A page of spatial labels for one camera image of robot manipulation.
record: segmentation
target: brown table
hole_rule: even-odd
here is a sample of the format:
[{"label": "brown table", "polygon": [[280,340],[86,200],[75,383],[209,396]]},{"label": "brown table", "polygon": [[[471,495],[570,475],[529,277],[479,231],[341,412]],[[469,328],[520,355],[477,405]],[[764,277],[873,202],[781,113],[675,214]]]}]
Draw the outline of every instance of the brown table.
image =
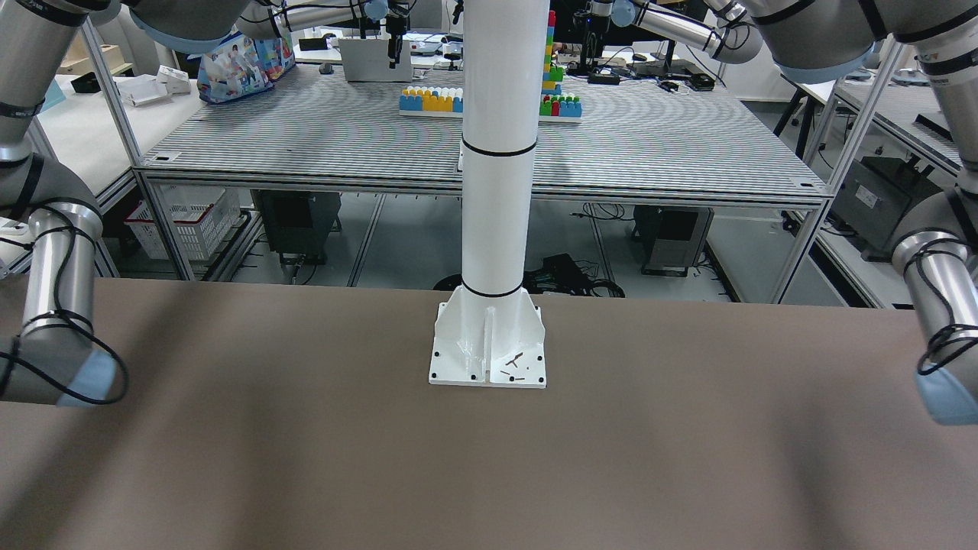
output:
[{"label": "brown table", "polygon": [[978,544],[909,312],[543,297],[550,387],[484,390],[425,380],[436,293],[97,291],[132,393],[0,404],[0,548]]}]

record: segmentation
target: white pole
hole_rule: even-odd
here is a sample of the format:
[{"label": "white pole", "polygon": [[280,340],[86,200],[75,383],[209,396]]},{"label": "white pole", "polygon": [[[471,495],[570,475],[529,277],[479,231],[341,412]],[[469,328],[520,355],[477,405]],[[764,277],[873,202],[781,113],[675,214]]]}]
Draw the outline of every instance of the white pole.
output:
[{"label": "white pole", "polygon": [[466,2],[464,285],[439,308],[433,384],[546,386],[543,323],[521,286],[548,10]]}]

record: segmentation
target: sticker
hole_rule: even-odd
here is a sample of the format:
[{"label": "sticker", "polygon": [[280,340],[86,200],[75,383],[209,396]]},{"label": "sticker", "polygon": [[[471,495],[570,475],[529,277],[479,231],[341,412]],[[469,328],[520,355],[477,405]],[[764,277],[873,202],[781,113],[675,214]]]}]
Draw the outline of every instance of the sticker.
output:
[{"label": "sticker", "polygon": [[876,203],[879,202],[879,197],[876,197],[872,191],[863,187],[862,185],[856,190],[856,198],[859,199],[864,205],[869,206],[869,209],[875,208]]}]

